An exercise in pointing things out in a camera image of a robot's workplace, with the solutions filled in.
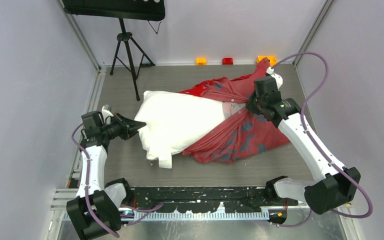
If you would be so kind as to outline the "white pillow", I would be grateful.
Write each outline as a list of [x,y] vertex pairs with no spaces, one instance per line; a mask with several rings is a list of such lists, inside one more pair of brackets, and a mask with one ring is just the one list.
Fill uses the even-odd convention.
[[134,119],[146,124],[138,130],[146,159],[157,160],[160,168],[171,169],[173,155],[190,147],[239,109],[232,102],[145,91]]

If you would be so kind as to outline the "red patterned pillowcase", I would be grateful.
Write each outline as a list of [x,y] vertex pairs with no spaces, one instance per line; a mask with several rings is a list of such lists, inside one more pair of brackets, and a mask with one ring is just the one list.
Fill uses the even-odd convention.
[[[266,74],[270,63],[263,59],[253,73],[228,79],[227,77],[205,80],[182,93],[206,99],[246,104],[254,91],[254,81]],[[220,162],[230,164],[236,160],[284,146],[289,139],[267,121],[245,107],[228,117],[200,140],[182,151],[199,163]]]

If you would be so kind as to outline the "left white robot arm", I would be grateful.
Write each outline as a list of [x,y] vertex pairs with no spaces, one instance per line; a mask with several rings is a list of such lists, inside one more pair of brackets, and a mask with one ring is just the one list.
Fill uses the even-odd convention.
[[81,116],[81,142],[74,141],[82,157],[80,184],[66,211],[81,240],[93,240],[106,234],[118,237],[122,226],[119,207],[133,202],[133,193],[124,178],[104,182],[110,141],[129,140],[146,126],[109,110],[91,111]]

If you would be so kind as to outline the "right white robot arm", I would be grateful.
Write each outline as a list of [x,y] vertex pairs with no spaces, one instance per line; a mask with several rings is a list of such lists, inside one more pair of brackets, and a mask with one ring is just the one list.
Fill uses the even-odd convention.
[[297,200],[321,215],[354,199],[360,172],[356,167],[346,167],[327,149],[301,114],[297,102],[282,98],[274,77],[264,76],[254,81],[254,92],[246,109],[262,115],[287,137],[313,178],[301,181],[282,175],[267,181],[265,198],[268,203],[279,205],[284,199]]

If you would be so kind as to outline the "yellow bin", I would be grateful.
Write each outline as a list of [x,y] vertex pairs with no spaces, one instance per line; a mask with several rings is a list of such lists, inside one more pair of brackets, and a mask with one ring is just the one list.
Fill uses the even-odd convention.
[[267,59],[270,66],[273,67],[274,65],[277,64],[277,59],[274,55],[259,55],[257,56],[256,58],[256,63],[258,64],[260,61],[264,60],[264,59]]

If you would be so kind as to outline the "small red bin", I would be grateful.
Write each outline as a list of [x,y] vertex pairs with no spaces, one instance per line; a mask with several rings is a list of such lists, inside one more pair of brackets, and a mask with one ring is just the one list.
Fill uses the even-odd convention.
[[234,60],[232,57],[224,57],[222,59],[222,64],[223,65],[233,65],[234,64]]

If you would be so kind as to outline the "small orange bin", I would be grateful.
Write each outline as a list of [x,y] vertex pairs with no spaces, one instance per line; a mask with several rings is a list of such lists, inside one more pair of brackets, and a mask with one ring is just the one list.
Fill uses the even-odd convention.
[[204,57],[198,57],[195,59],[195,64],[197,66],[205,66],[207,64],[207,59]]

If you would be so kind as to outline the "black tripod stand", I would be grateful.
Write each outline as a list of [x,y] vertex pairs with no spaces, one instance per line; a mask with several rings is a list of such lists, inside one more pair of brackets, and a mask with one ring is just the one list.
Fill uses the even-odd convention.
[[[140,94],[139,94],[139,89],[137,85],[137,80],[139,77],[139,73],[142,68],[151,68],[156,66],[156,64],[151,60],[151,58],[146,54],[146,52],[143,50],[143,48],[138,44],[138,42],[133,38],[133,34],[129,31],[126,30],[126,26],[124,23],[124,20],[122,18],[118,19],[119,25],[121,28],[121,33],[119,33],[116,37],[117,39],[117,45],[113,57],[113,61],[111,64],[110,72],[109,74],[112,76],[114,74],[114,69],[116,67],[116,62],[120,62],[123,67],[125,67],[131,74],[132,82],[133,82],[133,87],[134,87],[134,92],[135,92],[135,97],[137,101],[141,100]],[[136,69],[135,64],[134,64],[134,59],[132,55],[132,50],[130,47],[130,43],[133,43],[134,46],[140,51],[141,53],[141,59],[140,63],[138,65],[138,68]],[[127,61],[128,64],[124,63],[122,59],[119,57],[119,51],[121,48],[121,45],[124,44],[125,51],[126,51],[126,56],[127,56]]]

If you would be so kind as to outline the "black light panel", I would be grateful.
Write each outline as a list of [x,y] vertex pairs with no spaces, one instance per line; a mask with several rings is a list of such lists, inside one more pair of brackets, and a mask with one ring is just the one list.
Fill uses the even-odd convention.
[[71,15],[162,21],[166,16],[163,0],[63,0]]

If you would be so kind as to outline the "aluminium frame rail front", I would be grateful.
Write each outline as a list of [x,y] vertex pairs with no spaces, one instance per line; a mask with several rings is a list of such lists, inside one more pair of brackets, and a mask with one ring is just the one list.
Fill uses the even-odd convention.
[[220,206],[213,213],[172,213],[157,212],[163,205],[158,204],[151,209],[137,208],[128,205],[124,200],[118,209],[121,221],[123,223],[134,222],[137,220],[145,221],[223,221],[223,220],[267,220],[272,224],[282,224],[286,220],[289,210],[292,209],[310,209],[302,201],[298,200],[297,206],[281,209],[275,206],[261,207],[258,212],[251,213],[227,213],[223,206]]

